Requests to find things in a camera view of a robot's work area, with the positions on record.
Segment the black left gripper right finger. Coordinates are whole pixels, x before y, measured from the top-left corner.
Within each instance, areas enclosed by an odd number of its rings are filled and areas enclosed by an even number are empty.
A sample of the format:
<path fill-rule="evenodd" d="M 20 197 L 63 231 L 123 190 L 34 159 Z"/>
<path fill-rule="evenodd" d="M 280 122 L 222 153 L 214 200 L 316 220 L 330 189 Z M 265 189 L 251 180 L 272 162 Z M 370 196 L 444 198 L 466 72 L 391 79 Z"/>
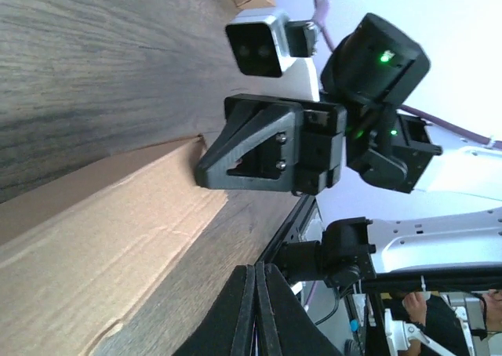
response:
<path fill-rule="evenodd" d="M 256 269 L 256 349 L 259 355 L 341 355 L 314 325 L 277 266 Z"/>

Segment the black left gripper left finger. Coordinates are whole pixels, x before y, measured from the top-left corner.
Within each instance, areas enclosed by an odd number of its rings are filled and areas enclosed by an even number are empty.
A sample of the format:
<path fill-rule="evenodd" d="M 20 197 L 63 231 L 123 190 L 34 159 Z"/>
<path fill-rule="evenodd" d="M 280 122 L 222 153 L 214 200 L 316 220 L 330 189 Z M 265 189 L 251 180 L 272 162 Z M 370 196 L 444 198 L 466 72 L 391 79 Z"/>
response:
<path fill-rule="evenodd" d="M 175 355 L 250 355 L 255 321 L 256 271 L 237 266 L 197 329 Z"/>

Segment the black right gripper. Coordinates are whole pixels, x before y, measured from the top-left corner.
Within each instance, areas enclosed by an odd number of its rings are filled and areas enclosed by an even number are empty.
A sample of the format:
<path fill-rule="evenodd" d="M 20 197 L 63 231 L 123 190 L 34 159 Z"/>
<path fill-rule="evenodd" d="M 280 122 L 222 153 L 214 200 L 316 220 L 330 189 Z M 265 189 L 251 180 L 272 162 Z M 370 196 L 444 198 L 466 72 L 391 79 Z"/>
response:
<path fill-rule="evenodd" d="M 340 104 L 238 94 L 195 167 L 200 187 L 317 195 L 340 179 L 347 112 Z"/>

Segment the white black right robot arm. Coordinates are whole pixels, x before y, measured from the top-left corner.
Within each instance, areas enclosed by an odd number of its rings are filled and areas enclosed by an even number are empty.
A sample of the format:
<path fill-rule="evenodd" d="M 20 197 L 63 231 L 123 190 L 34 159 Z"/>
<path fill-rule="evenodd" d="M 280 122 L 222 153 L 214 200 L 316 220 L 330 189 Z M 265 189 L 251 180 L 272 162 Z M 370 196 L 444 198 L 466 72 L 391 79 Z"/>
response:
<path fill-rule="evenodd" d="M 369 13 L 329 58 L 317 100 L 226 98 L 226 124 L 196 165 L 195 181 L 312 196 L 333 187 L 347 166 L 370 186 L 408 194 L 442 153 L 423 119 L 398 112 L 429 68 L 418 43 Z M 289 282 L 361 282 L 363 292 L 500 288 L 501 211 L 338 220 L 319 241 L 275 241 L 265 260 Z"/>

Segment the person in dark shirt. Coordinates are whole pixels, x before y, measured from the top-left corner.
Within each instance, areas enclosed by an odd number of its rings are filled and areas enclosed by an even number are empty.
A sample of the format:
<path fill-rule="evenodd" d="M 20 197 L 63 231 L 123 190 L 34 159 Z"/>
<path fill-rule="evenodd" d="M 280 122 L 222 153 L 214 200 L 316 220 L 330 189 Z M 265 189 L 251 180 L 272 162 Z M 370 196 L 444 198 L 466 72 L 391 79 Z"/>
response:
<path fill-rule="evenodd" d="M 424 298 L 422 292 L 398 292 L 383 300 L 391 310 L 394 320 L 413 323 L 424 333 L 455 355 L 468 355 L 468 348 L 460 321 L 452 308 L 440 296 Z M 479 306 L 484 319 L 487 336 L 501 332 L 501 291 L 491 289 L 482 295 Z"/>

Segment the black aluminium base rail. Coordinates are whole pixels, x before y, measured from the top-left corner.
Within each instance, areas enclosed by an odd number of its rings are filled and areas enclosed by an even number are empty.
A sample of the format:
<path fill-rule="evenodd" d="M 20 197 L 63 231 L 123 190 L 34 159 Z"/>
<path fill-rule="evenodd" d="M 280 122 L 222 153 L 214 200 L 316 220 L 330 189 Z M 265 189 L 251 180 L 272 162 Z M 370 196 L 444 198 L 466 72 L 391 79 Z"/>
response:
<path fill-rule="evenodd" d="M 301 242 L 316 210 L 315 197 L 302 195 L 256 261 L 272 263 L 284 244 Z"/>

